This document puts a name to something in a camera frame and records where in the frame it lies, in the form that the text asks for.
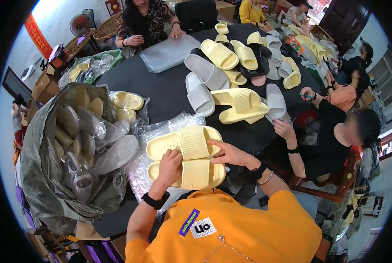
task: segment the bracelet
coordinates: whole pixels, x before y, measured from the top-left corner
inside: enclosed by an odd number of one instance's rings
[[[272,171],[272,174],[264,181],[264,182],[262,182],[262,183],[259,183],[259,185],[264,185],[265,183],[267,183],[271,178],[272,178],[272,176],[275,174],[275,171]]]

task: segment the yellow shirt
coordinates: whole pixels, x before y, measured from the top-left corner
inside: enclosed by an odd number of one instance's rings
[[[257,5],[256,9],[250,0],[245,0],[240,5],[240,20],[241,24],[247,24],[250,22],[260,23],[266,20],[263,16],[261,5]]]
[[[204,262],[208,257],[208,262],[246,263],[249,257],[256,263],[309,263],[321,239],[320,228],[289,191],[275,193],[264,211],[209,189],[175,202],[151,244],[131,240],[126,263]]]

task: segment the table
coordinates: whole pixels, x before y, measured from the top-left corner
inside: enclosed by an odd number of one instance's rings
[[[229,25],[228,29],[228,39],[236,39],[243,43],[247,43],[247,37],[254,31],[259,31],[263,37],[267,35],[253,24]],[[214,40],[217,34],[215,29],[208,29],[194,33],[192,36],[202,42],[205,39]],[[287,111],[292,119],[297,117],[298,113],[309,108],[307,103],[300,98],[300,90],[309,86],[314,91],[319,91],[319,85],[306,71],[305,67],[300,64],[298,67],[302,80],[298,87],[285,90],[283,79],[278,81],[266,79],[266,84],[275,83],[281,88]],[[151,73],[140,56],[135,55],[106,72],[97,81],[96,85],[106,84],[111,91],[128,91],[143,97],[150,97],[148,112],[149,121],[152,124],[174,118],[183,111],[194,113],[187,99],[185,77],[188,73],[189,70],[185,68],[184,64],[159,74]],[[255,87],[248,81],[243,86],[251,88],[261,97],[266,98],[266,84],[262,87]],[[254,124],[248,124],[245,121],[228,125],[221,124],[219,114],[227,108],[229,106],[216,106],[215,112],[206,118],[206,124],[217,129],[225,142],[231,143],[250,154],[256,154],[277,137],[272,124],[266,118]],[[101,215],[99,221],[94,220],[95,230],[103,237],[126,231],[128,218],[133,212],[129,209],[134,209],[136,204],[135,200],[126,200],[119,210]]]

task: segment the black t-shirt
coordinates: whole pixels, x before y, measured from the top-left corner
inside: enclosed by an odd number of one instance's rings
[[[298,137],[305,174],[310,180],[335,172],[346,161],[351,147],[346,147],[333,132],[338,123],[345,122],[346,113],[323,99],[319,105],[321,118],[309,124],[305,135]]]

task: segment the woman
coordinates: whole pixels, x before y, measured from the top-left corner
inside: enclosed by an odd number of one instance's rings
[[[263,158],[282,176],[296,175],[314,181],[340,169],[351,146],[370,148],[378,140],[380,121],[373,110],[367,108],[347,116],[309,87],[304,87],[300,95],[319,110],[320,119],[309,123],[298,137],[287,122],[273,120],[280,137],[267,146]]]
[[[164,32],[165,22],[172,25],[169,37]],[[126,0],[118,24],[115,45],[119,48],[130,46],[134,54],[167,38],[176,38],[185,33],[180,28],[178,18],[161,0]]]
[[[313,9],[313,7],[307,1],[301,1],[298,6],[289,8],[282,22],[288,25],[294,24],[303,30],[308,30],[307,20],[304,18],[305,12],[309,9]]]
[[[351,58],[350,60],[332,58],[332,61],[337,63],[339,66],[339,72],[335,79],[339,84],[345,85],[350,82],[349,76],[356,69],[365,70],[370,64],[372,56],[374,55],[374,50],[372,46],[361,39],[360,55]]]
[[[352,81],[348,85],[341,85],[336,82],[330,71],[327,72],[325,79],[331,85],[327,88],[327,96],[324,96],[324,98],[344,112],[352,108],[370,85],[368,74],[359,69],[352,72]]]
[[[240,20],[241,24],[251,23],[257,27],[260,27],[265,32],[272,31],[272,26],[264,18],[262,12],[262,4],[265,0],[245,0],[240,5]]]

